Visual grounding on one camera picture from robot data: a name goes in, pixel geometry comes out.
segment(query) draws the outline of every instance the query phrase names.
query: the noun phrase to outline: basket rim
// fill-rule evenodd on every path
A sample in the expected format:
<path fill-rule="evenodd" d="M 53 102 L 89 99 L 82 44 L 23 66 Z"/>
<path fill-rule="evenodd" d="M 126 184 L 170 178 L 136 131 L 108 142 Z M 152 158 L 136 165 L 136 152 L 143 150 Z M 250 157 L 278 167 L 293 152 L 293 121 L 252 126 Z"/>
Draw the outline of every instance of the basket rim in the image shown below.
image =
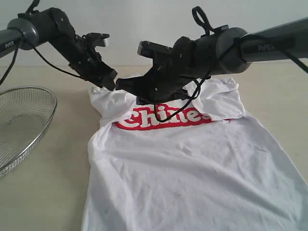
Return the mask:
<path fill-rule="evenodd" d="M 41 134 L 44 132 L 44 130 L 46 129 L 46 127 L 51 123 L 52 121 L 52 118 L 56 112 L 56 109 L 57 109 L 57 106 L 58 106 L 58 100 L 57 100 L 57 97 L 55 96 L 55 94 L 47 89 L 47 88 L 44 88 L 44 87 L 39 87 L 39 86 L 21 86 L 21 87 L 17 87 L 17 88 L 11 88 L 11 89 L 8 89 L 8 90 L 5 90 L 3 92 L 0 92 L 0 96 L 3 95 L 3 94 L 6 94 L 8 92 L 11 92 L 11 91 L 14 91 L 14 90 L 20 90 L 20 89 L 40 89 L 40 90 L 44 90 L 44 91 L 47 91 L 55 100 L 54 102 L 54 108 L 53 108 L 53 111 L 51 113 L 51 115 L 49 116 L 47 122 L 44 124 L 43 128 L 41 129 L 40 133 L 34 138 L 34 140 L 26 147 L 24 148 L 24 150 L 22 150 L 20 152 L 19 155 L 17 155 L 16 157 L 14 157 L 12 160 L 10 160 L 8 163 L 6 163 L 5 165 L 3 165 L 2 167 L 0 167 L 0 173 L 5 169 L 7 168 L 10 164 L 12 164 L 15 160 L 17 160 L 19 157 L 21 157 L 27 150 L 28 148 L 30 148 L 32 146 L 32 144 L 41 136 Z"/>

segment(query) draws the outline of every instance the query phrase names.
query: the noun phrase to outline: white t-shirt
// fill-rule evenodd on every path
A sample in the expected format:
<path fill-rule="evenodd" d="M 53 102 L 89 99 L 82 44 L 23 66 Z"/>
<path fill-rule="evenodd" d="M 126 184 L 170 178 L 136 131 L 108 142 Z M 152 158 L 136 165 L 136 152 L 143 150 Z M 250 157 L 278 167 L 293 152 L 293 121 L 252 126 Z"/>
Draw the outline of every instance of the white t-shirt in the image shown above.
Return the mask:
<path fill-rule="evenodd" d="M 163 124 L 124 91 L 92 89 L 90 99 L 103 117 L 89 142 L 83 231 L 308 230 L 308 186 L 232 78 L 207 80 Z"/>

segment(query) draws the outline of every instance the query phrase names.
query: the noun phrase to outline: beige table surface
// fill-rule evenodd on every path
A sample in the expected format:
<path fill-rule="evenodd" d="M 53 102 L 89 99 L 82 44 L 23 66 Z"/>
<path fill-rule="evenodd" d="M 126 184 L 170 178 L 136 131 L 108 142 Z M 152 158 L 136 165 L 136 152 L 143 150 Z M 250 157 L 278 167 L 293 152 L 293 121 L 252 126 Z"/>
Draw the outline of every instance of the beige table surface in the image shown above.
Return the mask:
<path fill-rule="evenodd" d="M 116 69 L 128 76 L 148 67 Z M 294 64 L 262 63 L 233 77 L 247 111 L 272 132 L 308 180 L 308 75 Z M 15 67 L 0 91 L 25 85 L 52 90 L 58 109 L 40 144 L 0 178 L 0 230 L 80 230 L 90 170 L 87 142 L 100 119 L 90 105 L 90 84 L 50 67 Z"/>

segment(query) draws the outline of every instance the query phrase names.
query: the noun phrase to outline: wire mesh basket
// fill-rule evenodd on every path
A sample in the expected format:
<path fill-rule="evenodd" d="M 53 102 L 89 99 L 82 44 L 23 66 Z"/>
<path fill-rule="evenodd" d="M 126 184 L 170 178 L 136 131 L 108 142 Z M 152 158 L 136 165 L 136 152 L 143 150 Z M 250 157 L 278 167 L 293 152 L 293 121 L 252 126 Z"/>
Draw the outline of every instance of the wire mesh basket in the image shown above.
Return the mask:
<path fill-rule="evenodd" d="M 0 177 L 39 143 L 56 107 L 56 97 L 45 88 L 20 87 L 0 93 Z"/>

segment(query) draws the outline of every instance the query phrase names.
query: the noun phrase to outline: red printed logo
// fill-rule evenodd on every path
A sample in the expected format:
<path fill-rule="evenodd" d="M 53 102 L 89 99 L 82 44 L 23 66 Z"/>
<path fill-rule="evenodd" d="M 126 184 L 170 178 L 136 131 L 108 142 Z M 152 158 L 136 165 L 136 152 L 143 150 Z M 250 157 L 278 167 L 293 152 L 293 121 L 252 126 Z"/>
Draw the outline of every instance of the red printed logo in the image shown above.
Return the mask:
<path fill-rule="evenodd" d="M 161 104 L 157 108 L 157 114 L 161 119 L 166 119 L 175 113 L 178 108 Z M 199 113 L 195 108 L 187 108 L 169 121 L 160 123 L 156 120 L 153 106 L 134 108 L 130 119 L 115 122 L 118 128 L 125 130 L 152 130 L 160 128 L 187 127 L 211 123 L 212 120 Z"/>

